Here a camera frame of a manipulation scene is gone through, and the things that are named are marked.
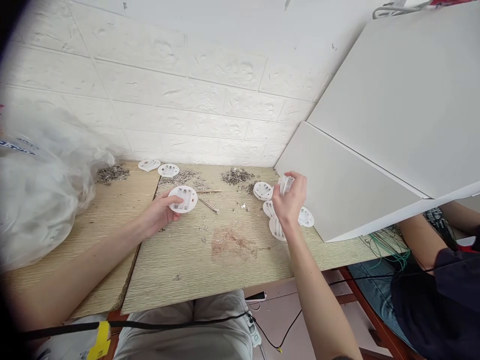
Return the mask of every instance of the black cable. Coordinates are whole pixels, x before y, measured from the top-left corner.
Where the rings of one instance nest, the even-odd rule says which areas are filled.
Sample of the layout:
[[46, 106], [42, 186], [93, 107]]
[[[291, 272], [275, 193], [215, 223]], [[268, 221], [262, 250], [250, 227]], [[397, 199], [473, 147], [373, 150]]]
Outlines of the black cable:
[[[433, 270], [438, 270], [438, 269], [443, 269], [443, 268], [446, 268], [446, 267], [449, 267], [451, 265], [455, 265], [455, 264], [460, 264], [460, 263], [465, 263], [466, 261], [468, 260], [471, 260], [471, 259], [479, 259], [479, 257], [471, 257], [471, 258], [468, 258], [468, 259], [463, 259], [463, 260], [460, 260], [460, 261], [457, 261], [457, 262], [452, 262], [450, 264], [445, 264], [445, 265], [441, 265], [441, 266], [436, 266], [436, 267], [433, 267], [431, 269], [427, 269], [427, 270], [421, 270], [421, 271], [417, 271], [417, 272], [411, 272], [411, 273], [405, 273], [405, 274], [400, 274], [398, 277], [403, 277], [403, 276], [411, 276], [411, 275], [420, 275], [422, 273], [428, 273], [428, 272], [431, 272]], [[364, 279], [378, 279], [378, 280], [382, 280], [380, 278], [393, 278], [395, 276], [394, 275], [376, 275], [376, 276], [362, 276], [362, 277], [355, 277], [355, 278], [351, 278], [351, 279], [343, 279], [343, 280], [339, 280], [339, 281], [334, 281], [334, 282], [331, 282], [328, 284], [328, 286], [332, 286], [332, 285], [336, 285], [336, 284], [340, 284], [340, 283], [345, 283], [347, 281], [356, 281], [356, 280], [364, 280]], [[265, 334], [265, 331], [262, 330], [262, 328], [260, 327], [259, 323], [257, 322], [257, 320], [255, 318], [253, 318], [253, 320], [255, 321], [256, 325], [258, 326], [258, 328], [261, 330], [261, 332], [263, 333], [263, 335], [265, 336], [265, 339], [268, 341], [268, 343], [274, 348], [274, 349], [277, 349], [278, 351], [281, 352], [281, 347], [283, 346], [284, 344], [284, 341], [285, 339], [287, 338], [287, 335], [289, 334], [289, 331], [290, 329], [292, 328], [292, 326], [295, 324], [295, 322], [297, 321], [297, 319], [299, 318], [300, 314], [302, 313], [302, 310], [300, 310], [300, 312], [297, 314], [297, 316], [295, 317], [295, 319], [293, 319], [293, 321], [291, 322], [290, 326], [288, 327], [288, 330], [286, 331], [285, 333], [285, 336], [283, 337], [283, 340], [281, 341], [281, 344], [279, 346], [275, 346], [272, 344], [272, 342], [270, 341], [270, 339], [267, 337], [267, 334]]]
[[[436, 266], [436, 267], [433, 267], [433, 268], [427, 269], [427, 270], [420, 270], [420, 271], [417, 271], [417, 272], [404, 273], [404, 274], [400, 274], [399, 277], [428, 273], [428, 272], [431, 272], [431, 271], [434, 271], [434, 270], [447, 268], [447, 267], [452, 266], [452, 265], [465, 263], [465, 262], [467, 262], [469, 260], [472, 260], [472, 259], [477, 259], [478, 260], [478, 259], [480, 259], [480, 257], [470, 257], [470, 258], [463, 259], [463, 260], [453, 262], [453, 263], [450, 263], [450, 264]], [[336, 284], [340, 284], [340, 283], [345, 283], [347, 281], [356, 281], [356, 280], [364, 280], [364, 279], [381, 280], [380, 278], [393, 278], [394, 276], [395, 275], [362, 276], [362, 277], [355, 277], [355, 278], [351, 278], [351, 279], [344, 279], [344, 280], [335, 281], [335, 282], [329, 283], [328, 285], [332, 286], [332, 285], [336, 285]], [[302, 313], [302, 311], [300, 310], [300, 312], [298, 313], [296, 318], [293, 320], [293, 322], [288, 327], [288, 330], [286, 331], [285, 336], [283, 337], [283, 340], [282, 340], [280, 346], [274, 346], [270, 342], [270, 340], [267, 338], [264, 331], [259, 326], [259, 324], [256, 320], [255, 320], [255, 323], [258, 325], [258, 328], [260, 330], [262, 330], [262, 333], [265, 335], [265, 338], [270, 343], [270, 345], [272, 345], [276, 349], [279, 349], [283, 345], [283, 343], [285, 341], [285, 338], [287, 337], [287, 334], [289, 333], [290, 329], [294, 325], [295, 321], [297, 321], [297, 319], [299, 318], [301, 313]], [[221, 319], [217, 319], [217, 320], [191, 321], [191, 322], [186, 322], [186, 323], [183, 323], [183, 324], [150, 324], [150, 323], [146, 323], [146, 322], [129, 321], [129, 320], [109, 321], [108, 323], [110, 324], [110, 326], [112, 328], [128, 327], [128, 328], [143, 329], [143, 330], [165, 331], [165, 330], [188, 328], [188, 327], [192, 327], [192, 326], [204, 326], [204, 325], [223, 323], [223, 322], [226, 322], [228, 320], [241, 318], [242, 316], [244, 316], [246, 314], [248, 314], [248, 311], [245, 311], [245, 312], [243, 312], [239, 315], [229, 316], [229, 317], [225, 317], [225, 318], [221, 318]], [[83, 331], [88, 331], [88, 330], [95, 330], [99, 327], [99, 324], [100, 324], [99, 322], [86, 322], [86, 323], [79, 323], [79, 324], [61, 325], [61, 326], [48, 327], [48, 328], [39, 329], [39, 330], [27, 331], [27, 332], [21, 333], [20, 335], [23, 337], [24, 340], [31, 341], [31, 340], [36, 340], [36, 339], [48, 338], [48, 337], [56, 336], [56, 335], [71, 334], [71, 333], [83, 332]]]
[[279, 346], [275, 346], [272, 344], [272, 342], [269, 340], [269, 338], [267, 337], [267, 334], [265, 333], [265, 331], [263, 331], [263, 329], [260, 327], [259, 323], [257, 322], [257, 320], [255, 318], [253, 318], [253, 321], [255, 322], [255, 324], [258, 326], [258, 328], [261, 330], [261, 332], [263, 333], [263, 335], [265, 336], [265, 339], [268, 341], [268, 343], [275, 349], [277, 350], [280, 350], [280, 348], [284, 345], [284, 342], [285, 342], [285, 339], [287, 338], [287, 335], [289, 334], [289, 331], [290, 329], [292, 328], [292, 326], [295, 324], [295, 322], [297, 321], [297, 319], [299, 318], [300, 314], [302, 313], [302, 310], [300, 310], [298, 312], [298, 314], [296, 315], [296, 317], [293, 319], [293, 321], [291, 322], [290, 326], [288, 327], [286, 333], [285, 333], [285, 336], [283, 337], [281, 343]]
[[[246, 314], [248, 314], [248, 311], [245, 311], [239, 315], [224, 317], [216, 320], [191, 321], [191, 322], [184, 322], [181, 324], [151, 324], [146, 322], [129, 321], [129, 320], [108, 321], [108, 323], [110, 324], [111, 328], [125, 327], [125, 328], [135, 328], [135, 329], [142, 329], [142, 330], [158, 330], [162, 332], [166, 330], [183, 329], [183, 328], [189, 328], [193, 326], [204, 326], [204, 325], [223, 323], [228, 320], [241, 318]], [[97, 322], [85, 322], [85, 323], [79, 323], [79, 324], [61, 325], [61, 326], [47, 327], [39, 330], [27, 331], [27, 332], [21, 333], [20, 335], [25, 341], [31, 341], [36, 339], [48, 338], [56, 335], [95, 330], [99, 327], [99, 324], [100, 323], [97, 321]]]

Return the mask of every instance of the wood grain table surface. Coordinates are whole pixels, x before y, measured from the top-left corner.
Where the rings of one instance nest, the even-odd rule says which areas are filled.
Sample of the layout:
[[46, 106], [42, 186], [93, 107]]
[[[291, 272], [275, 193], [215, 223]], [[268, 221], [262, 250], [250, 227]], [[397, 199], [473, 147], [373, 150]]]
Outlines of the wood grain table surface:
[[[96, 195], [86, 212], [75, 218], [69, 236], [36, 264], [5, 274], [9, 287], [19, 292], [57, 270], [62, 264], [83, 253], [113, 230], [133, 219], [150, 204], [160, 178], [156, 170], [145, 172], [137, 162], [127, 161], [126, 180], [111, 185], [97, 184]], [[132, 251], [82, 301], [72, 318], [119, 309], [122, 305], [136, 250]]]
[[[170, 223], [165, 231], [141, 244], [122, 314], [293, 276], [287, 243], [270, 233], [269, 218], [262, 211], [263, 201], [221, 181], [220, 174], [229, 170], [229, 166], [179, 164], [179, 167], [180, 171], [201, 172], [200, 176], [213, 190], [222, 190], [200, 196], [220, 209], [220, 214], [199, 201], [178, 222]], [[255, 174], [255, 182], [270, 185], [278, 182], [273, 168], [244, 168]], [[250, 207], [249, 212], [241, 208], [243, 203]], [[321, 270], [376, 258], [359, 238], [325, 243], [313, 227], [302, 230]]]

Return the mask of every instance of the person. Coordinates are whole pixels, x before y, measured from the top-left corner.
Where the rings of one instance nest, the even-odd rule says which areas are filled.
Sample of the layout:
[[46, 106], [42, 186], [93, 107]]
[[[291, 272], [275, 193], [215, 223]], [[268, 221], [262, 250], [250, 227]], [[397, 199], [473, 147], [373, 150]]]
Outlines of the person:
[[[475, 236], [473, 246], [457, 245], [450, 226]], [[358, 287], [385, 324], [426, 359], [478, 359], [480, 214], [452, 201], [399, 228], [411, 250], [406, 268], [384, 258], [350, 265], [354, 278], [396, 272], [391, 280], [356, 280]]]
[[[361, 360], [354, 334], [337, 299], [305, 242], [298, 216], [307, 193], [307, 178], [295, 178], [290, 191], [273, 190], [273, 206], [285, 233], [291, 267], [304, 319], [317, 360]], [[90, 291], [141, 241], [156, 234], [180, 214], [170, 204], [180, 203], [169, 191], [157, 196], [136, 218], [105, 237], [52, 275], [12, 299], [22, 331], [61, 325]], [[209, 296], [157, 309], [132, 313], [128, 319], [151, 324], [182, 324], [242, 314], [248, 309], [242, 290]], [[41, 349], [48, 348], [48, 341]], [[226, 322], [155, 331], [125, 327], [114, 359], [239, 359], [251, 360], [253, 346], [242, 316]]]

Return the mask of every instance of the hand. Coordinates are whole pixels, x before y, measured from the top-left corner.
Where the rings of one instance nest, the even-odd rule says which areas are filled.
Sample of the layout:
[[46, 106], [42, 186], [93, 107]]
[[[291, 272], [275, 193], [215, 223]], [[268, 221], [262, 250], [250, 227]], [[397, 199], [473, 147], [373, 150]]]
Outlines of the hand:
[[170, 204], [181, 204], [184, 202], [178, 196], [169, 196], [172, 189], [165, 191], [158, 195], [148, 207], [141, 212], [133, 221], [136, 226], [141, 229], [141, 234], [144, 239], [147, 239], [162, 228], [168, 225], [171, 221], [180, 219], [181, 214], [173, 212], [169, 207]]
[[285, 195], [280, 195], [280, 185], [273, 187], [273, 208], [276, 217], [280, 220], [281, 227], [286, 228], [298, 225], [299, 215], [307, 198], [307, 178], [298, 172], [289, 171], [285, 173], [295, 180], [291, 184], [290, 191]]

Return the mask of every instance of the plastic bag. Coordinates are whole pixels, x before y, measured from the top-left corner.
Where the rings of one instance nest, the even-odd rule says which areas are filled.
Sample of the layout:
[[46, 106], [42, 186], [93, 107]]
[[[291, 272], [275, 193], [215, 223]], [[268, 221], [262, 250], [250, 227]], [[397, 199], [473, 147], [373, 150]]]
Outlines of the plastic bag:
[[95, 196], [98, 169], [116, 161], [108, 143], [71, 113], [35, 109], [27, 102], [2, 119], [2, 272], [34, 264], [61, 244]]

